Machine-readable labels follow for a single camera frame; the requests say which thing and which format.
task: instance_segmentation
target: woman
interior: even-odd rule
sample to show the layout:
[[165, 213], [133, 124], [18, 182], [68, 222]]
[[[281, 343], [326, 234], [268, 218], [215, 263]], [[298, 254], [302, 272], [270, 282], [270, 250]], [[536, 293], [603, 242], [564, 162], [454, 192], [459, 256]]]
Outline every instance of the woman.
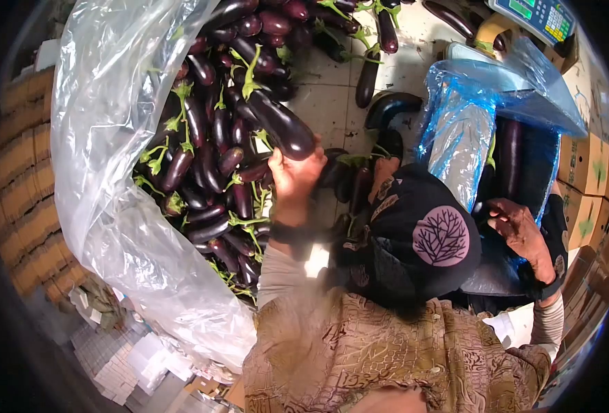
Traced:
[[[257, 343], [243, 365], [246, 410], [531, 408], [561, 342], [561, 294], [548, 289], [536, 302], [531, 345], [508, 350], [479, 318], [435, 298], [473, 273], [478, 232], [439, 180], [414, 166], [397, 171], [397, 159], [376, 163], [371, 222], [363, 240], [344, 244], [355, 257], [342, 268], [349, 289], [310, 284], [283, 234], [307, 222], [307, 199], [325, 162], [321, 148], [300, 162], [276, 149], [269, 160], [282, 235], [270, 240], [261, 270]], [[489, 225], [529, 261], [541, 285], [557, 290], [563, 273], [555, 272], [531, 214], [507, 200], [491, 206]]]

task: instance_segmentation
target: scale display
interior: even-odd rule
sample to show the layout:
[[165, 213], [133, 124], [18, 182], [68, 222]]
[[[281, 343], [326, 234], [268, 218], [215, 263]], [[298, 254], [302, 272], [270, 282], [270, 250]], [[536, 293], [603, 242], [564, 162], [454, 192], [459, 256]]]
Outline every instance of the scale display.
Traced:
[[552, 46], [573, 34], [576, 20], [566, 6], [552, 0], [488, 0], [488, 6], [514, 20]]

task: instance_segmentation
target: white tile floor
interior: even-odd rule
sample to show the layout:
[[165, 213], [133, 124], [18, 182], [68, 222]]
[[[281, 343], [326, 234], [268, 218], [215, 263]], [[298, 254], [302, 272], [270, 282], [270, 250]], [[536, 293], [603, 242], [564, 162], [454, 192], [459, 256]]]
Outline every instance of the white tile floor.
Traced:
[[[354, 17], [371, 31], [368, 43], [377, 42], [373, 14], [363, 11], [355, 13]], [[384, 64], [378, 69], [375, 93], [399, 91], [426, 97], [424, 78], [437, 60], [437, 54], [449, 42], [465, 40], [420, 3], [403, 4], [398, 20], [401, 27], [397, 30], [399, 51], [392, 55], [381, 53]], [[346, 38], [344, 41], [350, 53], [363, 54], [366, 50], [359, 40]], [[323, 136], [325, 148], [342, 147], [350, 153], [368, 153], [377, 138], [366, 135], [366, 109], [355, 105], [355, 86], [362, 63], [360, 60], [336, 63], [315, 48], [296, 56], [294, 82], [299, 90], [288, 107]], [[410, 114], [392, 122], [401, 132], [408, 153], [412, 150], [416, 121], [416, 114]], [[334, 218], [347, 210], [347, 204], [334, 200], [332, 191], [322, 191], [317, 200], [321, 226], [332, 225]]]

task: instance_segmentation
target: tree pattern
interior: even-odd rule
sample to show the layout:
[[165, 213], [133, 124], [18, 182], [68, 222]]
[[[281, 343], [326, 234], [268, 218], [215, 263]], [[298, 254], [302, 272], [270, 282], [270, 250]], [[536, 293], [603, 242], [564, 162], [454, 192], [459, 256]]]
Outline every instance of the tree pattern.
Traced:
[[433, 208], [417, 222], [412, 248], [422, 260], [436, 267], [457, 264], [470, 249], [470, 234], [463, 216], [448, 205]]

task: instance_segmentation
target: brown patterned blouse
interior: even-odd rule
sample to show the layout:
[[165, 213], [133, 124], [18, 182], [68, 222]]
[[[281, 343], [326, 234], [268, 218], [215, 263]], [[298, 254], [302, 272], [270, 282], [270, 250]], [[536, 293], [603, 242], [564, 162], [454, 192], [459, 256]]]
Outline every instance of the brown patterned blouse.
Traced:
[[449, 301], [428, 301], [408, 323], [340, 288], [300, 291], [267, 303], [256, 324], [243, 364], [248, 412], [347, 412], [386, 386], [421, 387], [429, 410], [519, 412], [549, 375], [541, 346], [504, 350]]

